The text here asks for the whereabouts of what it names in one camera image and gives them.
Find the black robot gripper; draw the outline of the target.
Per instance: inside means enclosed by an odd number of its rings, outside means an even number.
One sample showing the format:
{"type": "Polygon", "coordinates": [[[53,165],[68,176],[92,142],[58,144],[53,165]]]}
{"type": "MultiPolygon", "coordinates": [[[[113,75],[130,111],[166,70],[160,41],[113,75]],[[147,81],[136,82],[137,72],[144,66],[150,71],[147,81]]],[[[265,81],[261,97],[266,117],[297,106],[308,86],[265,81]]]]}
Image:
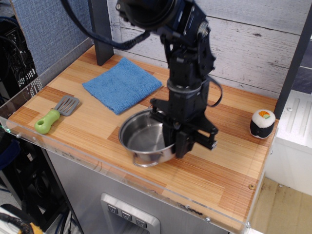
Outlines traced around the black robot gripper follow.
{"type": "Polygon", "coordinates": [[[183,158],[195,143],[208,149],[216,147],[218,129],[205,116],[209,86],[201,84],[197,89],[179,90],[169,85],[168,100],[151,99],[152,116],[163,124],[164,144],[166,147],[175,144],[177,158],[183,158]]]}

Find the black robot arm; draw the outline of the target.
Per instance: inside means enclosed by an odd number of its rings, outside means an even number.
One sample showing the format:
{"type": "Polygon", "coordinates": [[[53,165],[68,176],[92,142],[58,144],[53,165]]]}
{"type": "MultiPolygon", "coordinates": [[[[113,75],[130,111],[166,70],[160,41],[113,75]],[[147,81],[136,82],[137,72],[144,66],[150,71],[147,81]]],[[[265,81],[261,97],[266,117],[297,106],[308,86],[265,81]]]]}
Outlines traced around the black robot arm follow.
{"type": "Polygon", "coordinates": [[[217,128],[206,118],[215,57],[206,14],[193,0],[119,0],[125,21],[159,35],[169,66],[169,99],[152,99],[152,116],[163,124],[165,145],[182,158],[195,143],[216,145],[217,128]]]}

